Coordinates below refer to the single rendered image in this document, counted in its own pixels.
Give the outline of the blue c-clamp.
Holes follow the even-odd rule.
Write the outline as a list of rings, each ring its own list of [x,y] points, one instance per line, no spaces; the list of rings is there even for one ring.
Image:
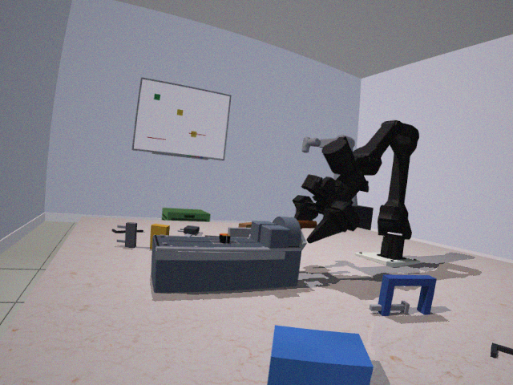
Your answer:
[[[382,316],[389,316],[390,311],[402,311],[408,314],[410,304],[402,301],[401,304],[391,304],[395,286],[421,286],[417,310],[424,315],[430,314],[434,298],[434,288],[437,279],[430,275],[383,275],[377,305],[370,304],[370,311],[377,311]]]

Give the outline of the yellow rectangular bar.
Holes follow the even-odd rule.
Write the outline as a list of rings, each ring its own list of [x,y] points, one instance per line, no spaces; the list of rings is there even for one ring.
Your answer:
[[[150,249],[152,249],[151,244],[152,244],[153,235],[160,235],[160,234],[169,235],[169,230],[170,230],[170,225],[157,225],[157,224],[151,225]]]

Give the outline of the blue rectangular block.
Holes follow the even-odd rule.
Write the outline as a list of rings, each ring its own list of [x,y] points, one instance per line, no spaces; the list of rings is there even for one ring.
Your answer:
[[[370,385],[360,334],[275,325],[267,385]]]

